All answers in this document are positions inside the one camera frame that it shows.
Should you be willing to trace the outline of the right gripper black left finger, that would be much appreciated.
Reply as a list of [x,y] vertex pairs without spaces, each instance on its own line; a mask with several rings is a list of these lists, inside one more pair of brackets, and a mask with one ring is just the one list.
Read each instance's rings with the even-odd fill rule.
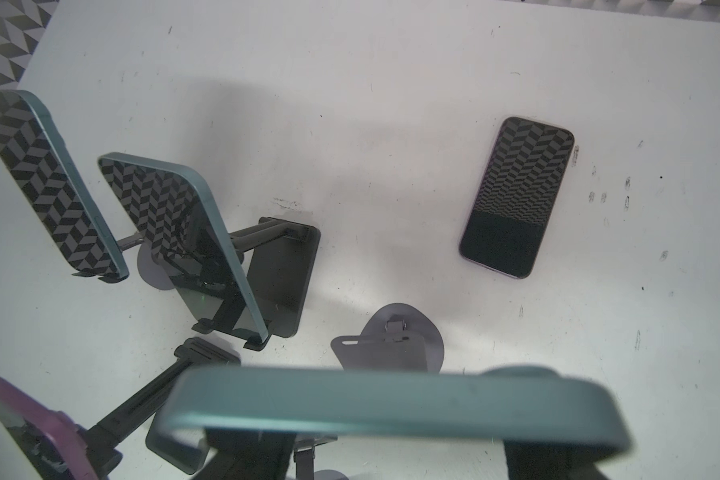
[[215,456],[193,479],[285,479],[295,433],[253,430],[206,431]]

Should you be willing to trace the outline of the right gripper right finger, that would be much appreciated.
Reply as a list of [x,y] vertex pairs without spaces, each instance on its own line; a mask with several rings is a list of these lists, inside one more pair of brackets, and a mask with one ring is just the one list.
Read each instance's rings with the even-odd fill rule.
[[606,479],[595,464],[612,456],[610,447],[510,441],[503,445],[510,480]]

